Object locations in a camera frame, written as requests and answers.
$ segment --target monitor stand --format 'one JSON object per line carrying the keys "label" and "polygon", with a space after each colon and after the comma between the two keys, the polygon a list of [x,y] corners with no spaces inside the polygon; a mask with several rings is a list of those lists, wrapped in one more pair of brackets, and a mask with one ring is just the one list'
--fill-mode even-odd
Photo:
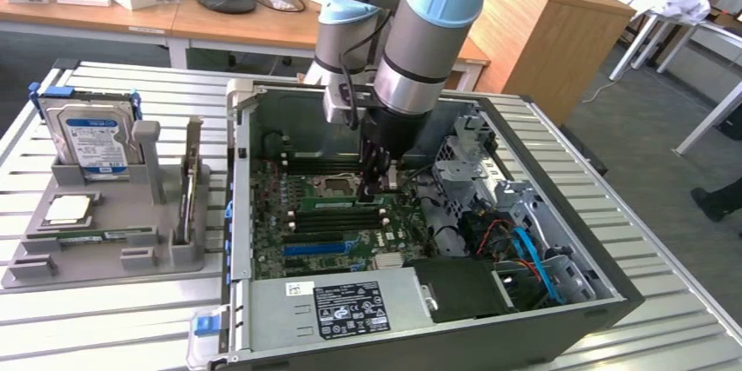
{"label": "monitor stand", "polygon": [[232,15],[248,13],[255,9],[253,0],[199,0],[209,10]]}

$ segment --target person's leg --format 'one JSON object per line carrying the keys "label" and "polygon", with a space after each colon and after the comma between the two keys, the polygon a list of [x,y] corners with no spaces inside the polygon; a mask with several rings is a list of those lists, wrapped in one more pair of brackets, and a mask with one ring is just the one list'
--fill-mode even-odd
{"label": "person's leg", "polygon": [[720,221],[724,215],[742,209],[742,178],[711,193],[700,188],[692,189],[691,198],[708,219]]}

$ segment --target green circuit board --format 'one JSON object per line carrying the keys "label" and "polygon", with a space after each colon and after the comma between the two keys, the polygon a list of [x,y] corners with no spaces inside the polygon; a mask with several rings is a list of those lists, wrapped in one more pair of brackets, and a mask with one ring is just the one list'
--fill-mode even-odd
{"label": "green circuit board", "polygon": [[[429,240],[424,216],[419,205],[399,195],[377,195],[371,203],[356,201],[359,179],[351,173],[335,176],[292,176],[272,162],[257,162],[252,171],[255,202],[252,259],[256,279],[303,275],[333,274],[373,269],[376,254],[397,252],[404,261],[425,257]],[[301,214],[347,214],[361,209],[380,213],[384,225],[375,229],[335,231],[339,240],[313,242],[323,232],[303,233],[305,242],[287,243],[296,236],[292,222]],[[343,253],[287,255],[287,247],[343,245]]]}

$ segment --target power supply label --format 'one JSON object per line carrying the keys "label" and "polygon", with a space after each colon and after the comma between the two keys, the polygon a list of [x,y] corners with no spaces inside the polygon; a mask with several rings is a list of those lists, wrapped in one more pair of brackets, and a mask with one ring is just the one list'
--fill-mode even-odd
{"label": "power supply label", "polygon": [[126,154],[116,139],[118,123],[110,119],[66,119],[65,123],[80,166],[93,173],[122,172]]}
{"label": "power supply label", "polygon": [[379,282],[315,287],[313,304],[325,340],[391,330]]}

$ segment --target white cloth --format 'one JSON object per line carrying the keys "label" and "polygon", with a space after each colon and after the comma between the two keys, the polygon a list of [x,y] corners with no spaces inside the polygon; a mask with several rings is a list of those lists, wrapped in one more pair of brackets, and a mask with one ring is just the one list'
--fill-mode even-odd
{"label": "white cloth", "polygon": [[708,12],[711,5],[708,0],[619,0],[636,10],[636,15],[650,11],[671,17],[682,23],[699,23]]}

